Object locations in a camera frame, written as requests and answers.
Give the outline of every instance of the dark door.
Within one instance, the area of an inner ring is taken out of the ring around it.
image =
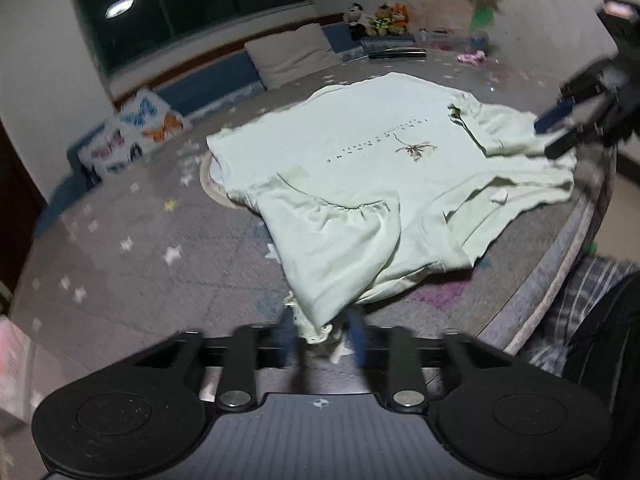
[[[0,122],[0,282],[12,292],[45,204]]]

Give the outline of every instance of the window sill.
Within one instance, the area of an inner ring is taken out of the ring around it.
[[[141,57],[111,74],[108,78],[111,94],[113,96],[124,94],[171,67],[226,43],[240,40],[262,30],[315,16],[316,10],[313,3],[300,2],[256,12],[231,22],[206,28]]]

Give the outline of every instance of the black pants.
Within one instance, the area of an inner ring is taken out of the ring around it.
[[[640,272],[604,295],[569,347],[562,376],[600,397],[612,413],[612,439],[599,476],[640,479]]]

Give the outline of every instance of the black circular disc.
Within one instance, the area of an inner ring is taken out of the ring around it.
[[[535,372],[491,368],[463,380],[437,412],[446,447],[510,478],[562,478],[591,465],[609,439],[609,413],[586,390]]]
[[[181,458],[206,423],[200,399],[166,370],[93,374],[47,397],[33,439],[47,466],[74,478],[138,478]]]

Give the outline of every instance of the blue butterfly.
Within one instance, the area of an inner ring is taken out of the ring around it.
[[[158,114],[158,109],[151,104],[151,101],[143,97],[140,101],[140,112],[122,114],[120,118],[127,124],[133,124],[134,126],[144,126],[146,124],[145,115],[155,117]]]

